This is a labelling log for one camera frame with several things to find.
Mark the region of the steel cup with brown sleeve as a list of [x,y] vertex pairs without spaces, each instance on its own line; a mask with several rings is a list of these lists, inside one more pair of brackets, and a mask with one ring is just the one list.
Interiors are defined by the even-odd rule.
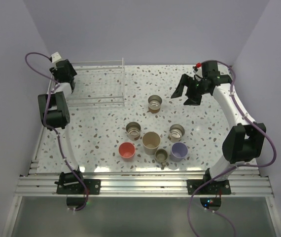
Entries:
[[158,95],[151,95],[148,98],[148,109],[151,113],[157,113],[161,109],[162,98]]

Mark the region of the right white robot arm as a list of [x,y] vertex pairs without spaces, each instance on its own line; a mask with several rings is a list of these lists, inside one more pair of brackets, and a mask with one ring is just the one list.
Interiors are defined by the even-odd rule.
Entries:
[[193,67],[194,75],[183,74],[172,98],[187,97],[185,105],[199,106],[202,96],[210,94],[220,105],[228,121],[229,133],[222,144],[222,156],[208,168],[198,185],[198,194],[213,194],[225,187],[230,174],[239,167],[250,167],[250,162],[261,154],[266,126],[257,123],[244,108],[233,86],[232,70],[222,72],[223,63],[208,60]]

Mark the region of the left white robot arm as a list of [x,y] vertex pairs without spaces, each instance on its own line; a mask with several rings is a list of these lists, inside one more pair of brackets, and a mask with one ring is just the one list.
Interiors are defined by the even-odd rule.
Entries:
[[49,69],[55,80],[55,85],[46,94],[38,96],[38,106],[41,123],[57,135],[58,148],[63,160],[59,181],[59,188],[67,187],[74,194],[84,191],[85,181],[82,179],[79,165],[74,157],[70,141],[69,123],[70,112],[67,98],[75,89],[74,77],[77,72],[68,59],[51,56],[53,67]]

